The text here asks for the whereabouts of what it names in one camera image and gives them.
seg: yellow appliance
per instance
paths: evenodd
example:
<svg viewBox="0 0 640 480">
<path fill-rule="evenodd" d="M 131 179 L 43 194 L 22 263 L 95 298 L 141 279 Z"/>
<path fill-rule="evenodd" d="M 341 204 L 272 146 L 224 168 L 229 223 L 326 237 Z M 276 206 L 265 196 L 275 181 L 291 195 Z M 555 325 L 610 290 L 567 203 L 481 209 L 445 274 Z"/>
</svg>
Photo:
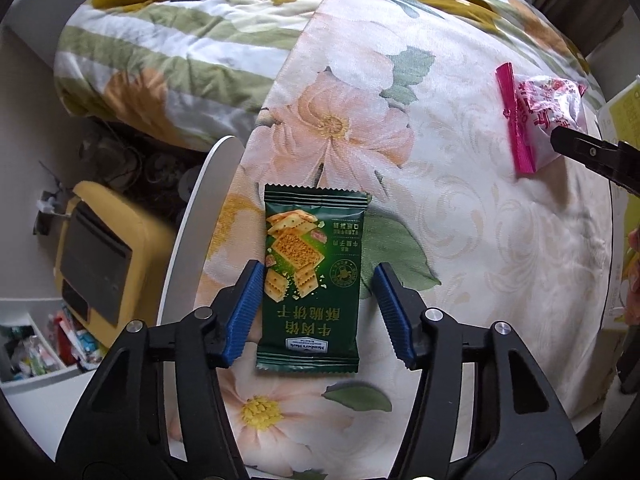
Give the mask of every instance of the yellow appliance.
<svg viewBox="0 0 640 480">
<path fill-rule="evenodd" d="M 69 201 L 56 257 L 56 286 L 79 322 L 110 347 L 125 325 L 156 324 L 175 231 L 95 182 Z"/>
</svg>

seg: snack wrapper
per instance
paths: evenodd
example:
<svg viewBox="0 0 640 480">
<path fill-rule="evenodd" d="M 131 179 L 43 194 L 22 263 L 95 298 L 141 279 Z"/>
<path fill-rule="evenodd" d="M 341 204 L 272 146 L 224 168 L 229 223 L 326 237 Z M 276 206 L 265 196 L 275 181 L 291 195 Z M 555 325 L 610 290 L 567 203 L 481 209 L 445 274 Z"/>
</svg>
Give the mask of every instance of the snack wrapper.
<svg viewBox="0 0 640 480">
<path fill-rule="evenodd" d="M 585 85 L 546 75 L 514 75 L 511 63 L 495 72 L 518 173 L 535 173 L 558 158 L 550 140 L 556 126 L 586 133 L 582 107 Z"/>
<path fill-rule="evenodd" d="M 264 188 L 267 272 L 256 367 L 357 372 L 366 193 Z"/>
</svg>

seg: striped blanket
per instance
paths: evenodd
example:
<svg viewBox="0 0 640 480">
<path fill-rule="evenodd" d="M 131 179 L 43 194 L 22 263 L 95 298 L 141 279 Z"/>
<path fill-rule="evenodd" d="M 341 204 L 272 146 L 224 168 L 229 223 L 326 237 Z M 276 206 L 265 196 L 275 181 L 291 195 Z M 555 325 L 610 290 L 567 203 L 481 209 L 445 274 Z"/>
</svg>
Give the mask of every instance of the striped blanket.
<svg viewBox="0 0 640 480">
<path fill-rule="evenodd" d="M 532 62 L 587 79 L 588 65 L 522 0 L 388 0 L 405 15 L 446 12 Z M 322 0 L 88 0 L 69 20 L 55 63 L 69 113 L 121 121 L 207 151 L 248 139 L 273 81 Z"/>
</svg>

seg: blue object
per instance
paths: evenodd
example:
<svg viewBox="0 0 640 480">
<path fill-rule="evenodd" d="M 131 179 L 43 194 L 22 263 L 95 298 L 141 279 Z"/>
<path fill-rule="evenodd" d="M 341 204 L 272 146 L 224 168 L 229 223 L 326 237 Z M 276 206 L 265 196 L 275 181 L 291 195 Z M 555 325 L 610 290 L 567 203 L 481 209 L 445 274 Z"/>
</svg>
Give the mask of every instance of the blue object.
<svg viewBox="0 0 640 480">
<path fill-rule="evenodd" d="M 414 369 L 417 365 L 417 355 L 412 341 L 412 327 L 392 284 L 392 280 L 397 282 L 398 279 L 395 275 L 390 279 L 383 265 L 379 264 L 373 271 L 371 290 L 378 300 L 382 319 L 385 321 L 396 357 L 407 368 Z"/>
<path fill-rule="evenodd" d="M 264 265 L 256 262 L 253 268 L 245 267 L 240 278 L 238 278 L 238 282 L 233 287 L 233 292 L 237 293 L 239 290 L 240 294 L 226 324 L 225 349 L 220 354 L 227 367 L 231 366 L 242 354 L 244 343 L 246 343 L 246 338 L 251 329 L 251 323 L 254 322 L 255 313 L 258 311 L 262 301 L 263 286 Z"/>
</svg>

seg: yellow flower center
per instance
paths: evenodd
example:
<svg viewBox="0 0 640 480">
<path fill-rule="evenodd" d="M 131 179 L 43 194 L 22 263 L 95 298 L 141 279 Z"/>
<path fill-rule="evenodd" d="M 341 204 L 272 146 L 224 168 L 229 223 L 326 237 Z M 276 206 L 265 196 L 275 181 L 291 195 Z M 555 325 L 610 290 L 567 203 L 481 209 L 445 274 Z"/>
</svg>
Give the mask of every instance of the yellow flower center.
<svg viewBox="0 0 640 480">
<path fill-rule="evenodd" d="M 246 425 L 260 431 L 270 428 L 284 418 L 278 402 L 262 395 L 253 396 L 245 402 L 240 413 Z"/>
<path fill-rule="evenodd" d="M 318 130 L 323 137 L 337 137 L 344 139 L 349 129 L 349 120 L 327 114 L 320 119 Z"/>
</svg>

